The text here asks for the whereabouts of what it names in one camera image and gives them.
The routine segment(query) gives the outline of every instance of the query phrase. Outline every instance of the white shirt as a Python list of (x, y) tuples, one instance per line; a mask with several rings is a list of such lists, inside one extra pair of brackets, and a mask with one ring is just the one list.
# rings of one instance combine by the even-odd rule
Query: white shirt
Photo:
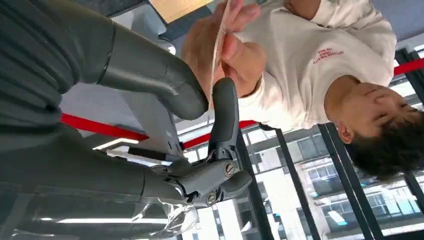
[(258, 43), (267, 64), (252, 95), (239, 99), (241, 120), (273, 128), (311, 128), (328, 122), (324, 98), (337, 78), (388, 86), (396, 36), (369, 0), (321, 0), (311, 21), (290, 13), (283, 0), (266, 3), (237, 36)]

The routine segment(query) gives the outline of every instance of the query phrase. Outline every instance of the black hair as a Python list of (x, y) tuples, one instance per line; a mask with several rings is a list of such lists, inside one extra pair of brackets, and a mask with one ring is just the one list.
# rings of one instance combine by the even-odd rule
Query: black hair
[(414, 122), (382, 127), (381, 135), (356, 135), (346, 145), (356, 167), (366, 175), (387, 181), (401, 172), (424, 169), (424, 112)]

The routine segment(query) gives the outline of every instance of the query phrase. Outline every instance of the robotic hand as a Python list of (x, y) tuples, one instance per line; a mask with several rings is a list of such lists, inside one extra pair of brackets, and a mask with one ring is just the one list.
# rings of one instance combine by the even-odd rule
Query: robotic hand
[[(169, 238), (196, 223), (195, 207), (234, 198), (250, 184), (251, 176), (233, 161), (239, 119), (231, 79), (214, 87), (215, 123), (203, 161), (191, 165), (182, 159), (158, 171), (110, 157), (58, 123), (60, 94), (77, 82), (151, 93), (175, 115), (192, 120), (208, 101), (190, 68), (70, 1), (0, 4), (0, 34), (10, 44), (0, 45), (7, 53), (0, 54), (7, 73), (0, 84), (13, 83), (2, 90), (19, 89), (16, 96), (7, 92), (12, 97), (2, 104), (12, 107), (2, 116), (10, 117), (0, 124), (26, 123), (0, 131), (0, 140), (7, 140), (0, 148), (0, 240)], [(28, 95), (25, 84), (37, 94)], [(53, 106), (36, 111), (35, 96), (41, 96), (37, 104), (47, 99)]]
[(234, 157), (239, 128), (239, 105), (236, 87), (231, 78), (219, 80), (213, 87), (215, 122), (210, 133), (208, 156), (190, 164), (187, 159), (169, 167), (159, 167), (164, 180), (176, 188), (196, 208), (207, 208), (215, 203), (242, 194), (252, 177), (240, 171)]

